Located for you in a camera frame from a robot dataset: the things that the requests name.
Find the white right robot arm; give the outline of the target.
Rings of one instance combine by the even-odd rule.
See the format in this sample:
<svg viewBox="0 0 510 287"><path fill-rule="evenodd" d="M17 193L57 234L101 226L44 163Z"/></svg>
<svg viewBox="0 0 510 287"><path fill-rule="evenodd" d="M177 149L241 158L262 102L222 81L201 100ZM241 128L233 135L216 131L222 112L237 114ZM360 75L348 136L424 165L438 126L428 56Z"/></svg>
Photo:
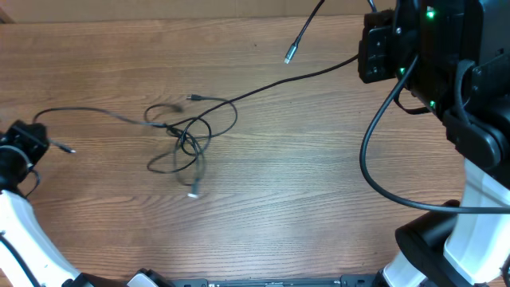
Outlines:
<svg viewBox="0 0 510 287"><path fill-rule="evenodd" d="M463 157L465 187L440 205L397 196L359 165L381 196L422 216L395 232L398 254L376 286L486 286L509 278L509 4L500 0L399 1L364 17L358 72L365 83L395 79L434 114Z"/></svg>

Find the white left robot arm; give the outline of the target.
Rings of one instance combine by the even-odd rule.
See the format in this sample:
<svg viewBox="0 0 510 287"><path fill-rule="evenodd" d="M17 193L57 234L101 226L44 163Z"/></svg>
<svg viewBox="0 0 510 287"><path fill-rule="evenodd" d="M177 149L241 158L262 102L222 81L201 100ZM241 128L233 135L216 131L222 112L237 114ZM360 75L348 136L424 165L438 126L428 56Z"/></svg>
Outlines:
<svg viewBox="0 0 510 287"><path fill-rule="evenodd" d="M14 286L128 286L82 273L52 243L18 185L49 149L43 124L12 123L1 134L1 271Z"/></svg>

